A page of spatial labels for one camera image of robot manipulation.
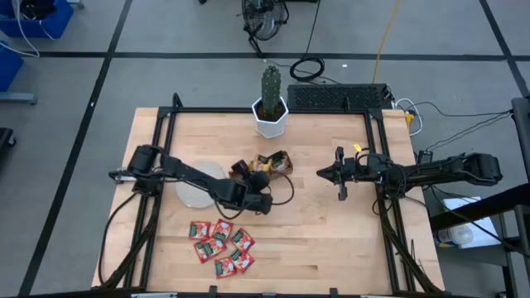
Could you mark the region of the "round pale plate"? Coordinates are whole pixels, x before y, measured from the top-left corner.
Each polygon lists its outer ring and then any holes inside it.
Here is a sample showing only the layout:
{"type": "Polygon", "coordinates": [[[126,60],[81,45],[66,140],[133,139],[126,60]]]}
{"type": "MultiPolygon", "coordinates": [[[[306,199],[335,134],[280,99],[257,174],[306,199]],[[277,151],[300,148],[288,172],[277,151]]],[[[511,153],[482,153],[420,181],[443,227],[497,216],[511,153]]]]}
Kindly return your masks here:
{"type": "MultiPolygon", "coordinates": [[[[221,165],[215,161],[197,161],[192,165],[198,171],[202,171],[216,179],[223,179],[226,174],[221,165]]],[[[192,185],[184,182],[175,185],[177,198],[187,207],[193,209],[204,209],[214,204],[210,196],[192,185]]]]}

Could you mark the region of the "wooden compartment tea box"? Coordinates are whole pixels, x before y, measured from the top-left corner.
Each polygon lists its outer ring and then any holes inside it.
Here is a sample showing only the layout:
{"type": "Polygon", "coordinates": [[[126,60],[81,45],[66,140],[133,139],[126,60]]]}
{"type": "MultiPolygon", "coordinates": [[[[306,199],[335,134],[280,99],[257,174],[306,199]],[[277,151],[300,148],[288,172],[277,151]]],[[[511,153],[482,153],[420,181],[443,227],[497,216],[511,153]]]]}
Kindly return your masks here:
{"type": "MultiPolygon", "coordinates": [[[[280,178],[282,175],[289,175],[289,174],[291,174],[293,172],[293,164],[292,164],[291,158],[289,157],[288,153],[287,153],[287,158],[288,158],[288,162],[289,162],[289,167],[285,171],[274,171],[272,169],[272,166],[271,166],[271,170],[269,172],[266,172],[268,174],[270,180],[274,180],[274,179],[280,178]]],[[[239,179],[239,180],[243,180],[239,175],[235,175],[232,172],[232,169],[229,171],[229,177],[230,178],[239,179]]]]}

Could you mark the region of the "brown tea packet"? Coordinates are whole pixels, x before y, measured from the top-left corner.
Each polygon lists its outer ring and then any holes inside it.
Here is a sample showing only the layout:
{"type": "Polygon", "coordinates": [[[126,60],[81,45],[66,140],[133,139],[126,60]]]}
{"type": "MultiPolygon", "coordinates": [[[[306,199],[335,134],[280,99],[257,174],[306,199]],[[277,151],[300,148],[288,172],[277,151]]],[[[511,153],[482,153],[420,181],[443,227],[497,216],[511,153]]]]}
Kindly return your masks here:
{"type": "Polygon", "coordinates": [[[278,151],[270,156],[272,160],[272,169],[274,171],[285,171],[289,167],[287,153],[278,151]]]}

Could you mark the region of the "blue storage bin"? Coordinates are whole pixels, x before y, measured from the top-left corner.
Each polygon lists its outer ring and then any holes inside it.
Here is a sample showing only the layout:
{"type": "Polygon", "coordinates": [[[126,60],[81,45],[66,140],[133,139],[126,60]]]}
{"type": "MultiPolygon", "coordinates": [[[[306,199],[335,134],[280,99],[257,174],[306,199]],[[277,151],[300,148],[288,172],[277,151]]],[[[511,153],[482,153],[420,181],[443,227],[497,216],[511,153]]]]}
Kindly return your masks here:
{"type": "Polygon", "coordinates": [[[0,41],[0,92],[8,90],[22,64],[21,56],[9,50],[5,41],[0,41]]]}
{"type": "Polygon", "coordinates": [[[0,0],[0,31],[9,37],[22,38],[22,32],[29,38],[60,39],[68,26],[74,10],[66,0],[51,0],[55,10],[43,19],[26,19],[21,15],[18,21],[14,13],[13,4],[16,0],[0,0]]]}

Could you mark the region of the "white hexagonal plant pot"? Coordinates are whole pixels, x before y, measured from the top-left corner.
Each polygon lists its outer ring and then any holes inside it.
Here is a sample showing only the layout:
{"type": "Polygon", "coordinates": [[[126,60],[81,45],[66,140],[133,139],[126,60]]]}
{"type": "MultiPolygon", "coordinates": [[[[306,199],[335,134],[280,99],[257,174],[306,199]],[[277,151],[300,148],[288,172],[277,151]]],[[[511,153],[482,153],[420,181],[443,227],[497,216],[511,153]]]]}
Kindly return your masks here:
{"type": "Polygon", "coordinates": [[[251,106],[253,116],[256,122],[255,129],[266,139],[272,139],[275,137],[280,137],[286,128],[287,118],[289,115],[289,109],[286,105],[286,102],[283,97],[280,97],[280,105],[283,108],[281,117],[274,122],[265,121],[259,118],[258,116],[258,105],[262,102],[262,98],[256,100],[251,106]]]}

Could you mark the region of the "black chair base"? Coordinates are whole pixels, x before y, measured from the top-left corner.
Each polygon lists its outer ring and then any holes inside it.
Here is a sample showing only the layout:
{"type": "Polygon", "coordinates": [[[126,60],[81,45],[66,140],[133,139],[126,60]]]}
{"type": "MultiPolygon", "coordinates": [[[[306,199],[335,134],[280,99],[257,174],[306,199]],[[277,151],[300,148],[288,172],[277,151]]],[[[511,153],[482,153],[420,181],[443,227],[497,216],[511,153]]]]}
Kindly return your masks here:
{"type": "Polygon", "coordinates": [[[0,127],[0,166],[16,144],[17,139],[14,137],[14,131],[8,127],[0,127]]]}

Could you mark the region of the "black floor fan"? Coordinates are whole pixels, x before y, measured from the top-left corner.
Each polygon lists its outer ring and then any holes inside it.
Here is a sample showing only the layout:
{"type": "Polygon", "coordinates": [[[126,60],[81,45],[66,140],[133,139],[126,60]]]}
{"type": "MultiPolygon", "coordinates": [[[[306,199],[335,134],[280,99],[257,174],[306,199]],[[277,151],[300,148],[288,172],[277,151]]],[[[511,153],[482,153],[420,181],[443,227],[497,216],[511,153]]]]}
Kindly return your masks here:
{"type": "Polygon", "coordinates": [[[289,20],[286,1],[241,0],[241,7],[243,30],[248,34],[250,46],[262,58],[263,52],[258,43],[272,39],[289,20]]]}

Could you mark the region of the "white box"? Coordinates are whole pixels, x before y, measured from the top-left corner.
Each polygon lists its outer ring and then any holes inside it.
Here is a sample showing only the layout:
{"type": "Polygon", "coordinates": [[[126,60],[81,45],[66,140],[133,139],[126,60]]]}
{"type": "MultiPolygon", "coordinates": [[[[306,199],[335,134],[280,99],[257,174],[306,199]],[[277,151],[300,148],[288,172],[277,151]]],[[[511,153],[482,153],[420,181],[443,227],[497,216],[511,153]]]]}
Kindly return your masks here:
{"type": "Polygon", "coordinates": [[[497,239],[498,234],[495,231],[490,217],[476,220],[473,223],[465,223],[461,225],[467,225],[469,228],[471,228],[475,239],[472,243],[462,245],[457,248],[476,248],[500,244],[500,241],[497,239]]]}

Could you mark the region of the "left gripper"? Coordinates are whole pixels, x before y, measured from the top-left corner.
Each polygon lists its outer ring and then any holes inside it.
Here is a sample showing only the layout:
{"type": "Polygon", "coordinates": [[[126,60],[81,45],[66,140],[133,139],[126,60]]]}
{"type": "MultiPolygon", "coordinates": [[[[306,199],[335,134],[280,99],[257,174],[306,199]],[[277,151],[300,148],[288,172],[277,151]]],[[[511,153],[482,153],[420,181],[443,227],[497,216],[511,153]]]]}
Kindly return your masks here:
{"type": "MultiPolygon", "coordinates": [[[[231,166],[232,172],[239,175],[242,179],[248,177],[250,169],[245,160],[239,160],[231,166]]],[[[264,171],[255,171],[248,177],[248,187],[250,193],[260,193],[261,190],[267,188],[270,184],[269,176],[264,171]]]]}

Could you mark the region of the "grey metal base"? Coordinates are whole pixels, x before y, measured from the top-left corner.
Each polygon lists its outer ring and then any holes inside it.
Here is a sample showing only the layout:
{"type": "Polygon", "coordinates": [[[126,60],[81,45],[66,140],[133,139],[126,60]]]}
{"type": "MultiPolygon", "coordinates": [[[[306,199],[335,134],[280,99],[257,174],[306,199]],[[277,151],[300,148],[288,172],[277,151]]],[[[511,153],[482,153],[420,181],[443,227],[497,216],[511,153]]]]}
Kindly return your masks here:
{"type": "Polygon", "coordinates": [[[17,92],[0,92],[0,103],[28,103],[37,104],[37,98],[34,94],[17,93],[17,92]]]}

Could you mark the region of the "black aluminium table frame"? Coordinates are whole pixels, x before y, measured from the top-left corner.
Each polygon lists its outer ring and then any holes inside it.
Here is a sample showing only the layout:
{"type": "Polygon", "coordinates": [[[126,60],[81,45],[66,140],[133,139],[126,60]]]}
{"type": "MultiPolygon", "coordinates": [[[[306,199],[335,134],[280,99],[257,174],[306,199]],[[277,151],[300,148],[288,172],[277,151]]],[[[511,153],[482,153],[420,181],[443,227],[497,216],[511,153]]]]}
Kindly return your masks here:
{"type": "Polygon", "coordinates": [[[367,143],[364,119],[354,114],[292,112],[285,133],[275,139],[257,134],[250,110],[183,108],[173,123],[171,153],[183,162],[215,161],[225,171],[240,159],[285,150],[294,170],[271,183],[277,205],[267,215],[233,215],[237,228],[254,238],[255,262],[242,274],[217,279],[214,263],[201,263],[188,237],[193,220],[216,222],[214,206],[191,209],[177,198],[173,185],[161,197],[157,234],[150,254],[140,254],[128,275],[130,286],[150,291],[221,293],[388,294],[393,284],[406,286],[402,269],[388,274],[375,188],[349,186],[345,201],[316,172],[334,160],[336,147],[354,154],[367,143]]]}

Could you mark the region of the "black metal stand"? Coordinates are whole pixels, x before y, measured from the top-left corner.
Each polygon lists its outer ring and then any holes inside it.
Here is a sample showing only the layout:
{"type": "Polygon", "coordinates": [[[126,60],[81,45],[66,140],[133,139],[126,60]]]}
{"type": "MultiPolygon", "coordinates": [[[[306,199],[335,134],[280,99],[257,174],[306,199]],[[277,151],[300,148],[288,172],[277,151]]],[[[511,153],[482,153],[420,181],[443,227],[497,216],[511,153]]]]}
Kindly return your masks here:
{"type": "Polygon", "coordinates": [[[472,224],[474,221],[501,216],[512,211],[518,228],[518,235],[511,238],[502,238],[498,249],[504,258],[497,262],[503,269],[504,285],[506,290],[496,298],[515,298],[516,281],[513,275],[513,262],[509,254],[517,252],[523,256],[528,282],[530,283],[530,95],[525,98],[512,99],[513,120],[518,134],[518,140],[523,155],[523,164],[528,177],[528,183],[519,185],[488,198],[468,203],[453,210],[447,210],[430,218],[431,229],[438,231],[452,228],[461,224],[472,224]]]}

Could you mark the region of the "clear plastic bottle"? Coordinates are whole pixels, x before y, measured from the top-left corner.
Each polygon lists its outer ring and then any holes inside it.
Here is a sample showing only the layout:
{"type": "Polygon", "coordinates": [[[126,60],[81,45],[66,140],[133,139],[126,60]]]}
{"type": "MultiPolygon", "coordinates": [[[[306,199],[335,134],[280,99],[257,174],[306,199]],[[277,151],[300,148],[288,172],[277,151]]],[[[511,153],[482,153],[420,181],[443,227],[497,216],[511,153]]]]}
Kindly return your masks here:
{"type": "Polygon", "coordinates": [[[433,238],[436,246],[452,248],[472,243],[475,236],[467,225],[458,225],[434,232],[433,238]]]}

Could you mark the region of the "green cactus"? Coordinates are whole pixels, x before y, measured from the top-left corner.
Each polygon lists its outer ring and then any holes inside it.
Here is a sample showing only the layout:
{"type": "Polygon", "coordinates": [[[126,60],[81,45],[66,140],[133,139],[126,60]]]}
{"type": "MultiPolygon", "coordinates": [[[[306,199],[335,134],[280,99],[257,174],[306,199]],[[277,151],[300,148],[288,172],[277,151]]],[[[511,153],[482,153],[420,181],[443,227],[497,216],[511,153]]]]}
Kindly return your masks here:
{"type": "Polygon", "coordinates": [[[269,65],[262,77],[262,116],[265,120],[275,121],[277,118],[281,82],[279,70],[274,65],[269,65]]]}

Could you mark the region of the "black perforated computer case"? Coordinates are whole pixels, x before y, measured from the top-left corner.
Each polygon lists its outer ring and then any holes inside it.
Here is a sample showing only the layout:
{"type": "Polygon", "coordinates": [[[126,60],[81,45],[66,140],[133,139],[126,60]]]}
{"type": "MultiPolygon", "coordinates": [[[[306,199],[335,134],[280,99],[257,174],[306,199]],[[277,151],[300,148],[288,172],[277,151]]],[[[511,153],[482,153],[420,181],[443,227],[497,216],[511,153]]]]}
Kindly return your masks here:
{"type": "Polygon", "coordinates": [[[292,84],[288,106],[301,109],[393,108],[393,94],[386,84],[292,84]]]}

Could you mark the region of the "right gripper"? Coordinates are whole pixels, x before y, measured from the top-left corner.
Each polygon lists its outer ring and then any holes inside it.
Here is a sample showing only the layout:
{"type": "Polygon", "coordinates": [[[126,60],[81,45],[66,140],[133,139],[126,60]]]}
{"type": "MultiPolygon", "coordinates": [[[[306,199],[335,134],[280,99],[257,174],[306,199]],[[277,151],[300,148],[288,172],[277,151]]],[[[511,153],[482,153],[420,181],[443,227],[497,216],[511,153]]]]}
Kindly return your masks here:
{"type": "MultiPolygon", "coordinates": [[[[359,154],[356,154],[354,156],[358,162],[360,162],[360,156],[359,154]]],[[[330,182],[337,182],[337,185],[339,186],[339,200],[344,201],[348,197],[348,190],[347,186],[345,185],[346,182],[355,182],[355,181],[347,181],[346,180],[346,166],[345,166],[345,152],[343,147],[337,147],[335,152],[335,161],[337,162],[336,166],[335,164],[331,166],[327,166],[323,169],[318,170],[317,175],[320,178],[323,178],[325,180],[328,180],[330,182]]],[[[374,171],[370,169],[368,165],[362,165],[364,166],[364,179],[362,181],[373,181],[375,174],[374,171]]]]}

